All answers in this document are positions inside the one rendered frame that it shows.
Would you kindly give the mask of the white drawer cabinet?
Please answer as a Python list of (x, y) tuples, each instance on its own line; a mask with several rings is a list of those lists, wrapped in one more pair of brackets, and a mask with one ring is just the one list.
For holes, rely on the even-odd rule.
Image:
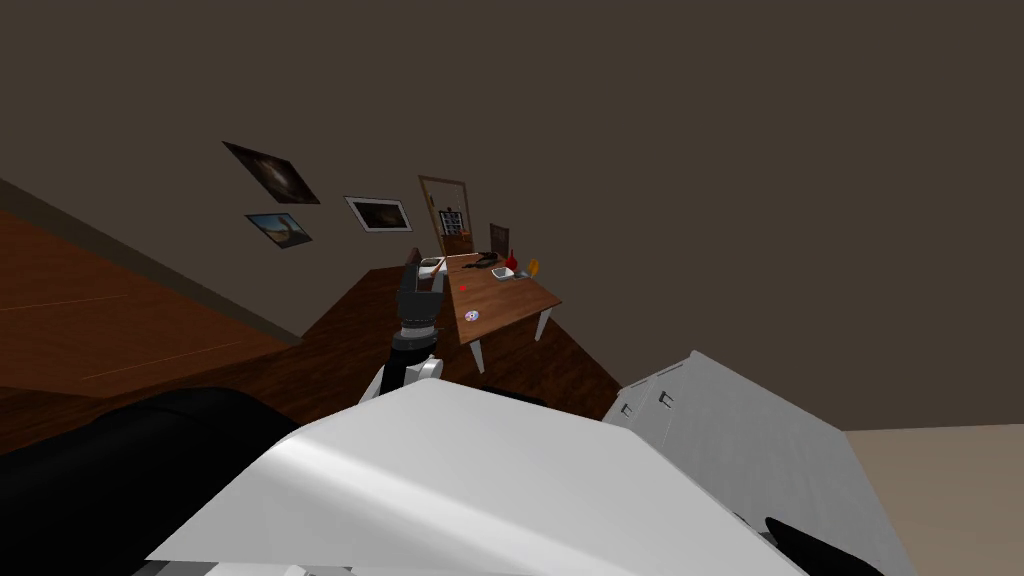
[(918, 576), (846, 434), (697, 351), (621, 389), (603, 420), (759, 532), (772, 517), (883, 576)]

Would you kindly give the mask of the dark unframed wall picture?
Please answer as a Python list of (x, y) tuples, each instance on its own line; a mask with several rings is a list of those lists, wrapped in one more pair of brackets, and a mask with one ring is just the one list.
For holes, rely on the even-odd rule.
[(290, 161), (223, 141), (256, 181), (280, 204), (321, 204)]

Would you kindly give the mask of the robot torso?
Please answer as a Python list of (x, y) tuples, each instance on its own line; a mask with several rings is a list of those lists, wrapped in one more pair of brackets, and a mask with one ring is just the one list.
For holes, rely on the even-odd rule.
[(805, 576), (634, 431), (438, 379), (289, 435), (152, 558), (458, 576)]

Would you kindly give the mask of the blue wall picture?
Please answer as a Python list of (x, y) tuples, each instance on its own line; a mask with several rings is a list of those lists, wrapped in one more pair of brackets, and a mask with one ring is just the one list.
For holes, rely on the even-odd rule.
[(257, 227), (281, 249), (312, 241), (311, 236), (287, 213), (250, 214), (246, 215), (246, 219)]

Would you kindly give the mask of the brown wooden table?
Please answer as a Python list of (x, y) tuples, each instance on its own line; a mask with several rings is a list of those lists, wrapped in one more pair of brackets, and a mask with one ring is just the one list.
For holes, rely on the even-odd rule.
[(478, 259), (476, 253), (447, 256), (443, 269), (459, 341), (470, 346), (478, 371), (484, 372), (481, 341), (486, 335), (537, 315), (534, 338), (539, 340), (561, 300), (537, 280), (507, 272), (503, 260), (487, 269), (471, 268)]

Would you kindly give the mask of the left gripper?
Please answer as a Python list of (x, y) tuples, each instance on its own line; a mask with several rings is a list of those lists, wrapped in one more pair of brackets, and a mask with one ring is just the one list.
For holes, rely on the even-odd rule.
[(431, 291), (418, 290), (419, 261), (406, 263), (402, 276), (402, 290), (396, 294), (397, 312), (401, 321), (434, 321), (445, 298), (446, 272), (437, 271), (433, 275)]

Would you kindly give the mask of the white framed wall picture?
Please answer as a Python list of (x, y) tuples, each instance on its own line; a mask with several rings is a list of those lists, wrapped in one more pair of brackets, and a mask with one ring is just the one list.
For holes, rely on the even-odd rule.
[(345, 196), (357, 221), (367, 233), (413, 232), (399, 200)]

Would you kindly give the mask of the wooden framed mirror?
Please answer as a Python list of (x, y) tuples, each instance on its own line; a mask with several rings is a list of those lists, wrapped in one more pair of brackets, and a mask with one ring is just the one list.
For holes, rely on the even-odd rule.
[(442, 254), (474, 252), (466, 182), (426, 175), (419, 175), (418, 180)]

